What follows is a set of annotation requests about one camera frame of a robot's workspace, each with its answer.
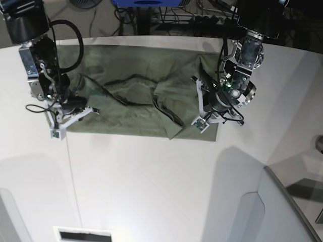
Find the white table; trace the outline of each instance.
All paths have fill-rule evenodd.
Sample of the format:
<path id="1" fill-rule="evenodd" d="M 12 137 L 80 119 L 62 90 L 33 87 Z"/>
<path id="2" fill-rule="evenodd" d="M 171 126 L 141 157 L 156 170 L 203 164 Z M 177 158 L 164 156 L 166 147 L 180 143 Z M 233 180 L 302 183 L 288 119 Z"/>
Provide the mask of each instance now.
<path id="1" fill-rule="evenodd" d="M 134 36 L 85 43 L 219 52 L 222 41 Z M 44 115 L 24 109 L 37 102 L 18 48 L 1 49 L 0 188 L 12 192 L 33 241 L 54 242 L 53 225 L 109 229 L 114 242 L 226 241 L 239 199 L 256 191 L 263 164 L 277 163 L 284 184 L 323 172 L 323 157 L 308 155 L 312 138 L 323 133 L 323 56 L 273 45 L 264 52 L 252 75 L 256 97 L 241 110 L 245 126 L 221 125 L 216 143 L 75 133 L 59 142 L 50 140 Z M 297 176 L 297 167 L 283 165 L 290 157 L 305 164 Z M 323 227 L 315 228 L 323 237 Z"/>

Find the green cloth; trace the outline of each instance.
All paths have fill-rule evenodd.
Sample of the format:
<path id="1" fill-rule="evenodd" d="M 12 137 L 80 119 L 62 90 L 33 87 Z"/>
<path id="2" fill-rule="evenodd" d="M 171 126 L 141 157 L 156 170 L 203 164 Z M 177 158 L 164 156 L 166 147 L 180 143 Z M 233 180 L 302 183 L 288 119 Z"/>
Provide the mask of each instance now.
<path id="1" fill-rule="evenodd" d="M 59 46 L 61 68 L 78 57 L 78 46 Z M 72 132 L 140 135 L 215 141 L 218 125 L 203 134 L 191 126 L 198 115 L 196 85 L 200 61 L 214 75 L 218 55 L 133 47 L 85 46 L 81 65 L 68 73 L 71 90 L 100 109 L 68 128 Z"/>

